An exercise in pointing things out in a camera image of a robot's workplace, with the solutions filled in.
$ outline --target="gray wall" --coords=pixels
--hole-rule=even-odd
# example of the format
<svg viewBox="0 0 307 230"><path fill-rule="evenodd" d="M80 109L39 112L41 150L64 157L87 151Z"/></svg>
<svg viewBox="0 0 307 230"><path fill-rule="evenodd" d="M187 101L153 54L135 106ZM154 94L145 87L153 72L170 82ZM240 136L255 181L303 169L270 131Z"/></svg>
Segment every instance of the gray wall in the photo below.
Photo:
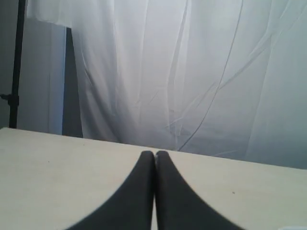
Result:
<svg viewBox="0 0 307 230"><path fill-rule="evenodd" d="M71 29L67 29L63 135L82 137L75 55Z"/></svg>
<svg viewBox="0 0 307 230"><path fill-rule="evenodd" d="M0 1L0 93L10 93L18 0ZM64 91L64 27L26 19L20 75L17 128L61 134ZM9 106L0 101L0 128Z"/></svg>

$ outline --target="sheer curtain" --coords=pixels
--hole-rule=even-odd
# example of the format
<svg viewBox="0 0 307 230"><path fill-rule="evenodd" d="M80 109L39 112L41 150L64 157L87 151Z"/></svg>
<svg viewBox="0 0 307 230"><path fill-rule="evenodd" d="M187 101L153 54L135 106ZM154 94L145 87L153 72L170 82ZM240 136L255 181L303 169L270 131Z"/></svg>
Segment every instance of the sheer curtain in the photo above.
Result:
<svg viewBox="0 0 307 230"><path fill-rule="evenodd" d="M72 28L84 137L307 167L306 6L29 0L28 16Z"/></svg>

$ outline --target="table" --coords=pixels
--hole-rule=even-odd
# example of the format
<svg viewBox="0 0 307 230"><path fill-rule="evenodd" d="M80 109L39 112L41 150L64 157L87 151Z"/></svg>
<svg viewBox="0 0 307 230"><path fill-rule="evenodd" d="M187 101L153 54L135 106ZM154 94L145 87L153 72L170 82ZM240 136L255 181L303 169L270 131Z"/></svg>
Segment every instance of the table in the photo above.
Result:
<svg viewBox="0 0 307 230"><path fill-rule="evenodd" d="M157 149L0 130L0 229L66 229L123 183L140 152ZM247 230L307 226L307 171L169 151L193 190ZM155 211L153 229L157 229Z"/></svg>

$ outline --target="white curtain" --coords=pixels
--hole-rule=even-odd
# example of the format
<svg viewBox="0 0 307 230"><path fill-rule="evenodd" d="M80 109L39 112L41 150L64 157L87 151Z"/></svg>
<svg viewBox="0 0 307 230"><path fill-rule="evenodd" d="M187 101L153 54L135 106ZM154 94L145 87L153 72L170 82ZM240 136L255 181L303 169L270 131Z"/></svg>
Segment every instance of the white curtain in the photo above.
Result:
<svg viewBox="0 0 307 230"><path fill-rule="evenodd" d="M28 15L72 28L84 137L302 167L306 6L30 0Z"/></svg>

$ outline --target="black metal pole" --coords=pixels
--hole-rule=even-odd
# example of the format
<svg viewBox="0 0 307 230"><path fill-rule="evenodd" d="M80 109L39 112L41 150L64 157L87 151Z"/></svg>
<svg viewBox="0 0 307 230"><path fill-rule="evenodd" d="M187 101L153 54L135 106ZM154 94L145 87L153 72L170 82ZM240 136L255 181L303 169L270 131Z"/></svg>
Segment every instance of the black metal pole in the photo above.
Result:
<svg viewBox="0 0 307 230"><path fill-rule="evenodd" d="M19 90L21 54L23 49L25 1L26 0L19 0L18 2L12 92L11 94L8 95L1 94L1 98L8 101L8 104L10 106L10 123L9 123L10 128L17 127L17 113L19 105L18 90Z"/></svg>

